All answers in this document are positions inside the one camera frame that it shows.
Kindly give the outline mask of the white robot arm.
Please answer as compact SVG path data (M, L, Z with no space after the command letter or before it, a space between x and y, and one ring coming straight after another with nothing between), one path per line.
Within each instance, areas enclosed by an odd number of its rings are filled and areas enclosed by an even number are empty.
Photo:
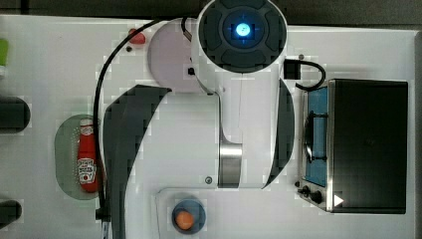
M272 0L210 0L192 26L195 88L137 85L105 110L112 239L158 239L168 189L264 188L290 158L288 27Z

